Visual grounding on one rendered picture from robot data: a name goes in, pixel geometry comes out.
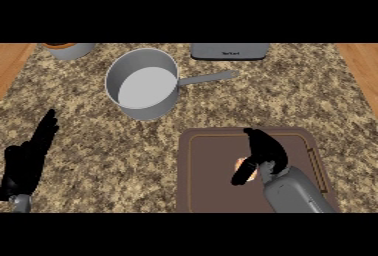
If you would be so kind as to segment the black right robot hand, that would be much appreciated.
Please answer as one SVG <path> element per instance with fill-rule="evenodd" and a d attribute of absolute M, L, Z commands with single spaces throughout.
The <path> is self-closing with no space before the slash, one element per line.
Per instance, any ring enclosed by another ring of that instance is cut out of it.
<path fill-rule="evenodd" d="M 285 149 L 274 137 L 260 129 L 246 128 L 244 133 L 249 135 L 251 155 L 232 176 L 234 186 L 244 185 L 256 171 L 260 171 L 268 183 L 288 166 Z"/>

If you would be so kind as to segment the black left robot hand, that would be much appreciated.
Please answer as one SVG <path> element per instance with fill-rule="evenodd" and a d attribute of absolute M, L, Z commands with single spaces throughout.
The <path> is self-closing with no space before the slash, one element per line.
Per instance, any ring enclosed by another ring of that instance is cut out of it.
<path fill-rule="evenodd" d="M 55 110 L 51 109 L 42 118 L 36 132 L 21 145 L 5 149 L 5 175 L 0 184 L 0 201 L 14 196 L 33 195 L 43 172 L 45 159 L 60 130 Z"/>

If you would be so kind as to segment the orange frosted cupcake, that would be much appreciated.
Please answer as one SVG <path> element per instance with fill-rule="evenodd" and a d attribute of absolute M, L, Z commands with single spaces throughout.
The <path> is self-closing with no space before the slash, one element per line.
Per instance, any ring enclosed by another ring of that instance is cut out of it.
<path fill-rule="evenodd" d="M 237 163 L 235 163 L 235 172 L 238 171 L 238 169 L 240 169 L 240 167 L 241 167 L 241 165 L 243 165 L 243 162 L 246 161 L 246 159 L 247 159 L 247 157 L 243 157 L 243 158 L 238 158 L 237 159 Z M 253 172 L 253 174 L 251 174 L 251 176 L 250 176 L 250 178 L 247 179 L 247 182 L 250 182 L 250 181 L 253 181 L 254 179 L 256 179 L 256 177 L 257 177 L 257 169 L 254 170 L 254 172 Z"/>

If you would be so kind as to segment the brown tray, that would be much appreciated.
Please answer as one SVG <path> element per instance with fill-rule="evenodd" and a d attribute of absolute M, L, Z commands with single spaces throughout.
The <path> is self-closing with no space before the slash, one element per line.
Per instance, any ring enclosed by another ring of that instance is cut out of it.
<path fill-rule="evenodd" d="M 315 137 L 300 127 L 260 127 L 281 143 L 288 164 L 308 175 L 336 211 L 340 211 L 334 189 L 319 156 Z M 256 177 L 244 186 L 231 179 L 235 164 L 251 155 L 243 127 L 192 128 L 179 140 L 178 212 L 271 213 L 263 195 L 263 181 Z"/>

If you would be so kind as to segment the grey cup with orange rim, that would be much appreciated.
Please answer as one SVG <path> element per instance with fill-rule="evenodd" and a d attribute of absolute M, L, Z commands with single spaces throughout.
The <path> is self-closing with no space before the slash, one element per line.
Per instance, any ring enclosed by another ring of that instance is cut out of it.
<path fill-rule="evenodd" d="M 95 43 L 65 43 L 58 45 L 43 43 L 42 46 L 60 60 L 76 60 L 93 50 Z"/>

